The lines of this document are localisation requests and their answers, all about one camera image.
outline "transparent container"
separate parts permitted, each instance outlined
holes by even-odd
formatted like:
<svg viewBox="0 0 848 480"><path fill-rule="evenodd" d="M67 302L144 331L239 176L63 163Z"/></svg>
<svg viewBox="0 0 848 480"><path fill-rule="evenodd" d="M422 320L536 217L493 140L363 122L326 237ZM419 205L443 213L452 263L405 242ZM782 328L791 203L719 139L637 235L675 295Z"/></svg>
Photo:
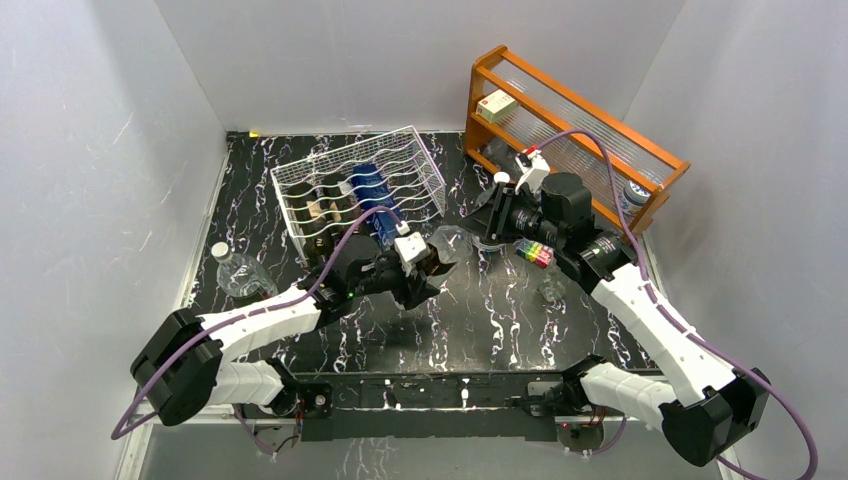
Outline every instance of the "transparent container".
<svg viewBox="0 0 848 480"><path fill-rule="evenodd" d="M212 246L212 256L218 261L218 286L233 299L236 307L244 307L279 293L271 276L255 258L233 252L225 242Z"/></svg>
<svg viewBox="0 0 848 480"><path fill-rule="evenodd" d="M471 258L474 254L471 242L471 234L456 225L442 225L427 239L438 250L442 263L460 263Z"/></svg>
<svg viewBox="0 0 848 480"><path fill-rule="evenodd" d="M497 165L502 172L509 174L511 178L521 178L521 168L518 167L518 162L515 161L515 156L518 152L509 146L501 137L493 138L483 147L480 152L486 160Z"/></svg>
<svg viewBox="0 0 848 480"><path fill-rule="evenodd" d="M548 303L562 300L565 298L566 285L570 281L557 266L556 259L553 259L548 268L545 269L545 276L542 278L542 283L539 284L539 293Z"/></svg>
<svg viewBox="0 0 848 480"><path fill-rule="evenodd" d="M477 250L483 253L500 252L504 249L504 247L506 247L505 243L499 243L497 245L483 243L483 241L480 240L480 237L478 237L477 235L471 236L471 244L477 247Z"/></svg>

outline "gray wall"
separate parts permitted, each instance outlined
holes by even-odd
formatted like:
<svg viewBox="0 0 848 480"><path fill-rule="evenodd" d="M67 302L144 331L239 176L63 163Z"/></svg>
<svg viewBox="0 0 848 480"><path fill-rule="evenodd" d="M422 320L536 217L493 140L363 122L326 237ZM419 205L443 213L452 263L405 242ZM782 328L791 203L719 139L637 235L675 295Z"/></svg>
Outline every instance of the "gray wall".
<svg viewBox="0 0 848 480"><path fill-rule="evenodd" d="M651 229L671 300L761 366L848 475L848 4L686 3L626 121L692 169ZM796 478L800 434L775 402L745 467Z"/></svg>
<svg viewBox="0 0 848 480"><path fill-rule="evenodd" d="M102 479L224 131L152 0L0 2L0 465Z"/></svg>
<svg viewBox="0 0 848 480"><path fill-rule="evenodd" d="M683 0L165 0L228 130L465 128L471 63L498 44L621 117Z"/></svg>

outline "white wire rack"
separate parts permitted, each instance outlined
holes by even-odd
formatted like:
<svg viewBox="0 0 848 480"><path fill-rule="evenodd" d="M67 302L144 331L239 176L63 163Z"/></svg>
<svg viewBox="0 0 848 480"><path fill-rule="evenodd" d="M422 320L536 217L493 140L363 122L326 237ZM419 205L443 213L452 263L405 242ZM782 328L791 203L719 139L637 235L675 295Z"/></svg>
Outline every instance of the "white wire rack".
<svg viewBox="0 0 848 480"><path fill-rule="evenodd" d="M327 229L349 225L352 221L339 221L338 216L326 211L315 216L310 215L308 221L299 221L295 217L295 211L308 207L293 207L291 200L312 194L326 200L339 199L340 197L324 195L323 189L331 186L322 185L324 177L332 173L340 173L345 177L346 183L352 187L351 179L361 175L354 174L353 167L368 163L377 167L377 171L383 178L383 185L388 186L390 196L407 223L423 223L437 215L444 215L445 180L424 147L418 132L412 126L329 152L310 155L271 170L288 237L292 239L301 258L306 259L303 254L303 245L307 238L321 235ZM287 193L290 187L302 182L311 185L312 189L297 195ZM354 205L340 213L351 210L358 212L362 208L363 202L357 202L354 196L357 188L360 187L352 187L350 192L342 192L349 193L347 196ZM305 235L303 224L315 222L316 219L321 219L323 228Z"/></svg>

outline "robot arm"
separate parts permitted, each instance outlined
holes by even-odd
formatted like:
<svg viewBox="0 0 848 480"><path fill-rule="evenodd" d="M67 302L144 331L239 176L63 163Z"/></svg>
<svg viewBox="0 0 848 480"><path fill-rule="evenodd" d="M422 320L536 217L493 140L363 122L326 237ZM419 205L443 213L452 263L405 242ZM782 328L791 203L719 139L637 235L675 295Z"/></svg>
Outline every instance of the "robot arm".
<svg viewBox="0 0 848 480"><path fill-rule="evenodd" d="M189 339L212 330L171 365L150 390L148 400L164 425L183 423L204 407L219 404L255 404L287 415L300 403L314 416L327 414L332 399L328 385L296 380L277 359L252 363L235 360L273 341L339 320L350 313L356 297L391 291L399 305L411 309L437 295L437 283L454 265L441 263L438 251L419 233L396 238L394 246L392 251L381 252L370 237L351 237L320 288L306 300L285 308L280 306L307 293L324 265L298 285L246 307L200 316L188 309L173 312L133 362L131 373L139 386L145 385ZM230 322L242 315L250 318ZM231 324L213 329L225 322Z"/></svg>
<svg viewBox="0 0 848 480"><path fill-rule="evenodd" d="M661 430L678 454L698 466L756 428L767 393L669 324L658 304L694 332L665 298L658 296L655 304L646 295L630 247L595 226L592 197L580 177L556 173L540 186L541 203L526 181L496 179L460 225L483 243L527 238L552 247L562 271L624 324L668 380L652 381L589 356L563 372L563 383L545 396L547 408L614 408Z"/></svg>

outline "small box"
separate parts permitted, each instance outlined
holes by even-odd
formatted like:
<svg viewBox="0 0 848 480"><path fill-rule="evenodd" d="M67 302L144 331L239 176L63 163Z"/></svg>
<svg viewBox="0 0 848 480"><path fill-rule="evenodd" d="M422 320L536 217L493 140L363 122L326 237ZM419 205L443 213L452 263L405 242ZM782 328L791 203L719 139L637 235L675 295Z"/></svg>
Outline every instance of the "small box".
<svg viewBox="0 0 848 480"><path fill-rule="evenodd" d="M518 107L518 102L503 90L498 90L477 102L477 115L489 123L498 123Z"/></svg>

